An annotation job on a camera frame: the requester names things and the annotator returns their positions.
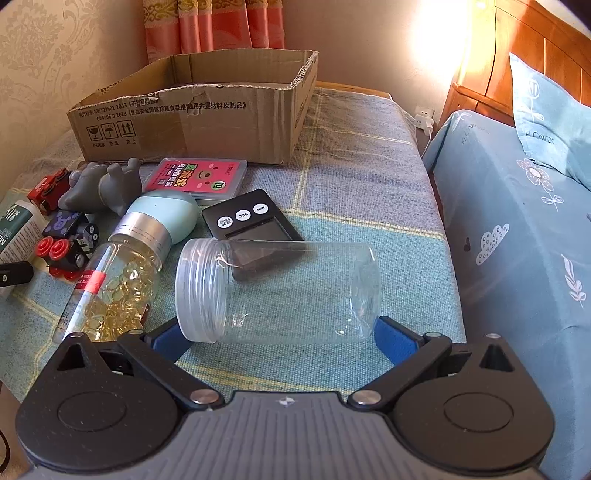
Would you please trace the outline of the white green medical bottle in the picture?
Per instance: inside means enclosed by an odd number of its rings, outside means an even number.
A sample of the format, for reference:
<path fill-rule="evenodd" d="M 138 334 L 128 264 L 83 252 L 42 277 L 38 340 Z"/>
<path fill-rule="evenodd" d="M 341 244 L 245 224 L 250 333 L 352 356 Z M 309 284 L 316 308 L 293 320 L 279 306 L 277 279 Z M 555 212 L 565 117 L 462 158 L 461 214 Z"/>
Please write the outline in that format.
<path fill-rule="evenodd" d="M 28 261 L 32 264 L 47 223 L 32 203 L 18 200 L 11 204 L 1 217 L 1 263 Z M 1 288 L 1 298 L 6 299 L 14 287 Z"/>

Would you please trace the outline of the black toy train engine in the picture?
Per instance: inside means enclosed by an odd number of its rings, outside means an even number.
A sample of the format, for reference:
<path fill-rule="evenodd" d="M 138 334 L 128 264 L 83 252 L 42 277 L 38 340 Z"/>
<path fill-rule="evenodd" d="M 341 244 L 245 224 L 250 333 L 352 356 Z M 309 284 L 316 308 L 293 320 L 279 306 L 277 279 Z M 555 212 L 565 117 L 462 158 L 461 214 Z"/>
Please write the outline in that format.
<path fill-rule="evenodd" d="M 58 210 L 42 232 L 34 254 L 55 278 L 77 280 L 99 241 L 98 226 L 80 212 Z"/>

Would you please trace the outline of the capsule bottle with silver cap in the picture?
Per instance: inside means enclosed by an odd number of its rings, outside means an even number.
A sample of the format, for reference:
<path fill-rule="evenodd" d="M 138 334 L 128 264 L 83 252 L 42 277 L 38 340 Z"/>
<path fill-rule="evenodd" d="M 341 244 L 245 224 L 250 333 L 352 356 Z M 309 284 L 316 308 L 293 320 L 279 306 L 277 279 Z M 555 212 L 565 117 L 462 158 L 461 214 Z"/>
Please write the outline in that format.
<path fill-rule="evenodd" d="M 170 247 L 170 234 L 155 217 L 125 214 L 77 280 L 53 342 L 59 344 L 77 332 L 93 342 L 108 342 L 140 329 Z"/>

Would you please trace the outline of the red wooden toy train car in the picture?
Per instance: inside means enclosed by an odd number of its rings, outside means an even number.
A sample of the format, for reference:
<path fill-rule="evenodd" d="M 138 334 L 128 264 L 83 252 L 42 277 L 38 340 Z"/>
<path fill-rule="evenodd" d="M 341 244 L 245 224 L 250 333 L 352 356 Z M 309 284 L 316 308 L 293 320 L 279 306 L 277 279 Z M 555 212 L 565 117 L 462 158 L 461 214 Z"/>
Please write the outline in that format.
<path fill-rule="evenodd" d="M 58 200 L 70 188 L 70 171 L 63 168 L 56 173 L 46 175 L 27 195 L 27 199 L 35 205 L 44 216 L 50 216 L 58 209 Z"/>

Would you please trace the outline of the clear plastic jar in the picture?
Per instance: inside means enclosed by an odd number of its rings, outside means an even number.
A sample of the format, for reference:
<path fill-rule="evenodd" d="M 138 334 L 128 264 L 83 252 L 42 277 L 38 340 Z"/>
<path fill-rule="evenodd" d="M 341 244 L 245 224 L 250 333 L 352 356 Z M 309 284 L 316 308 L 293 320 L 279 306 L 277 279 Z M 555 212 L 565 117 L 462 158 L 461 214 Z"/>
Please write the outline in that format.
<path fill-rule="evenodd" d="M 379 265 L 363 243 L 191 239 L 174 287 L 194 343 L 361 342 L 380 315 Z"/>

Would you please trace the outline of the grey rubber animal toy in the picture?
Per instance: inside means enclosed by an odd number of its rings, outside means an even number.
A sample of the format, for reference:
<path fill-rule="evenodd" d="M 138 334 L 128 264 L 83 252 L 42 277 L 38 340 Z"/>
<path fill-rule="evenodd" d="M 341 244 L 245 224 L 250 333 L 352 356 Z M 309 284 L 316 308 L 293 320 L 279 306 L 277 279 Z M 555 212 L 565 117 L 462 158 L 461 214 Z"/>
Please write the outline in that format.
<path fill-rule="evenodd" d="M 122 166 L 89 163 L 73 171 L 68 178 L 69 190 L 58 200 L 60 210 L 94 214 L 110 210 L 122 217 L 142 194 L 140 161 L 130 158 Z"/>

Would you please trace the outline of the black digital timer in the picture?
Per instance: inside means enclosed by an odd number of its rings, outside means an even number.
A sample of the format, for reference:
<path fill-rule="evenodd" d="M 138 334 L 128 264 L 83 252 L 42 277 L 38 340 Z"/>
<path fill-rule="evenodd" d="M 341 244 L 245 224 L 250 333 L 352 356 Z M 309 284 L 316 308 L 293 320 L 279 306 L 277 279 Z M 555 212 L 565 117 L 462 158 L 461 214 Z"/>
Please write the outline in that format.
<path fill-rule="evenodd" d="M 304 238 L 263 189 L 225 200 L 202 211 L 211 235 L 221 241 L 222 258 L 236 281 L 247 281 L 304 256 Z"/>

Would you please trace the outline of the pink card case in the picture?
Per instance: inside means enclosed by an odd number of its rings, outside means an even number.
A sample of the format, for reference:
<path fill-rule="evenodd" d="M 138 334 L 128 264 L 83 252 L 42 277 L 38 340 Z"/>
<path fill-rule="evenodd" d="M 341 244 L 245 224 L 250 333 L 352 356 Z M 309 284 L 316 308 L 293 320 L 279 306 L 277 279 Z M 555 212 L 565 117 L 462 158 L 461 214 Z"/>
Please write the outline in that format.
<path fill-rule="evenodd" d="M 144 191 L 177 191 L 201 203 L 218 203 L 235 197 L 246 170 L 243 159 L 164 158 L 147 178 Z"/>

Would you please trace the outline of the blue floral bed sheet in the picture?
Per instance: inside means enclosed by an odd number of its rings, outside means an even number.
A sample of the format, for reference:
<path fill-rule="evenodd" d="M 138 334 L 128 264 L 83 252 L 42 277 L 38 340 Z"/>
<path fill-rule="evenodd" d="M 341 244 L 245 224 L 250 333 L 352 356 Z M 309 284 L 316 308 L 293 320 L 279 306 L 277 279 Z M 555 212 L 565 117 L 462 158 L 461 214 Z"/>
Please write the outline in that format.
<path fill-rule="evenodd" d="M 536 164 L 513 127 L 453 113 L 425 158 L 467 336 L 500 334 L 550 404 L 553 479 L 590 471 L 590 194 Z"/>

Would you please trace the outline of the open cardboard box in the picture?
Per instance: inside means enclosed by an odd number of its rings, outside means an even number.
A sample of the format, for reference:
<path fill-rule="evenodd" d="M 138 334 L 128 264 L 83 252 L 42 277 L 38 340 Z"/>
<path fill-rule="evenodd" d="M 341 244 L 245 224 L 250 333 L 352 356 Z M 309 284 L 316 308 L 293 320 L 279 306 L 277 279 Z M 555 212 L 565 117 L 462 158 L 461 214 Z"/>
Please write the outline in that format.
<path fill-rule="evenodd" d="M 88 162 L 195 157 L 284 165 L 317 77 L 314 50 L 172 55 L 95 91 L 68 120 Z"/>

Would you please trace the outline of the blue floral pillow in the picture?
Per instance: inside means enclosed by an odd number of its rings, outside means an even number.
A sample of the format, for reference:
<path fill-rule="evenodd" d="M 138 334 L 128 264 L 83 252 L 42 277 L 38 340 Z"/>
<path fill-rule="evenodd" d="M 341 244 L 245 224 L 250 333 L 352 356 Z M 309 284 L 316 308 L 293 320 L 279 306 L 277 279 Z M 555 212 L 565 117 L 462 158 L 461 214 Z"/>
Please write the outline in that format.
<path fill-rule="evenodd" d="M 590 187 L 590 108 L 517 55 L 509 55 L 515 128 L 528 158 Z"/>

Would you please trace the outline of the orange patterned curtain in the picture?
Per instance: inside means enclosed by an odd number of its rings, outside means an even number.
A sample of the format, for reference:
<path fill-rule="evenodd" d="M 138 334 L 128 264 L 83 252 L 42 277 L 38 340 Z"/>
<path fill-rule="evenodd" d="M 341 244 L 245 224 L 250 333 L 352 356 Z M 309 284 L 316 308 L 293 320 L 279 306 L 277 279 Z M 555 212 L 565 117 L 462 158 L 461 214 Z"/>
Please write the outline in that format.
<path fill-rule="evenodd" d="M 154 0 L 143 3 L 150 63 L 221 49 L 283 49 L 280 0 Z"/>

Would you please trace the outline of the wooden headboard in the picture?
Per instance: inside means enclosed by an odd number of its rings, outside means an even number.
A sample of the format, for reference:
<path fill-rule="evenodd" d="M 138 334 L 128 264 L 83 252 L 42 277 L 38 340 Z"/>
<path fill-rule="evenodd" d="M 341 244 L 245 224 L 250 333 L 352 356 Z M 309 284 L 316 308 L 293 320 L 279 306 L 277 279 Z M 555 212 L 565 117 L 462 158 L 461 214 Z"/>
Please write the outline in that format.
<path fill-rule="evenodd" d="M 590 39 L 536 1 L 474 1 L 469 46 L 441 123 L 468 110 L 512 126 L 512 54 L 590 104 Z"/>

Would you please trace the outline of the white wall charger plug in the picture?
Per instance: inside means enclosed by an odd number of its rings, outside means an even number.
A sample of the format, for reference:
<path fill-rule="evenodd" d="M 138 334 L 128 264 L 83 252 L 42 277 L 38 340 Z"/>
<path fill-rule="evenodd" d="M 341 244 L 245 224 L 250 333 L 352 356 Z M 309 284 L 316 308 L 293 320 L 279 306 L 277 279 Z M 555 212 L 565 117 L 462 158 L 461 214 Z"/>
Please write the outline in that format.
<path fill-rule="evenodd" d="M 416 127 L 424 132 L 425 135 L 431 136 L 435 127 L 434 120 L 435 110 L 433 108 L 417 106 L 415 107 L 415 124 Z"/>

